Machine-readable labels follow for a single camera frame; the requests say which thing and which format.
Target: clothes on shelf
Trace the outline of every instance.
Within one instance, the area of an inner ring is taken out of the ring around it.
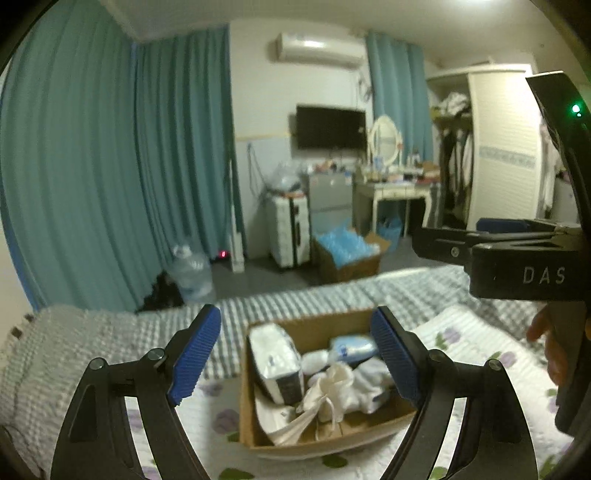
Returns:
[[[464,95],[459,92],[452,92],[442,101],[438,107],[440,115],[456,116],[461,113],[465,113],[469,110],[470,99],[468,95]]]

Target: plastic bag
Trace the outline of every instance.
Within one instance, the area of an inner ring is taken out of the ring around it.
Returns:
[[[292,161],[279,165],[268,181],[267,188],[272,192],[289,193],[301,189],[298,167]]]
[[[363,237],[344,226],[317,236],[316,239],[331,254],[337,269],[379,253],[379,245],[367,244]]]
[[[402,220],[399,216],[387,219],[378,224],[377,231],[380,237],[390,241],[388,252],[394,252],[402,234]]]

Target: air conditioner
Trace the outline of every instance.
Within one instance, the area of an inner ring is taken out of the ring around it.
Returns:
[[[341,40],[282,33],[277,38],[279,60],[341,65],[351,69],[367,58],[363,40]]]

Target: wall-mounted tv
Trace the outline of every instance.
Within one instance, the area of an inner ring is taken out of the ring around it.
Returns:
[[[367,133],[363,110],[298,105],[295,122],[298,148],[365,151]]]

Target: clear plastic bag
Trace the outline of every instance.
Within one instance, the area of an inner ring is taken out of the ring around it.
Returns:
[[[279,165],[267,182],[272,192],[289,193],[301,189],[300,172],[292,161],[284,161]]]

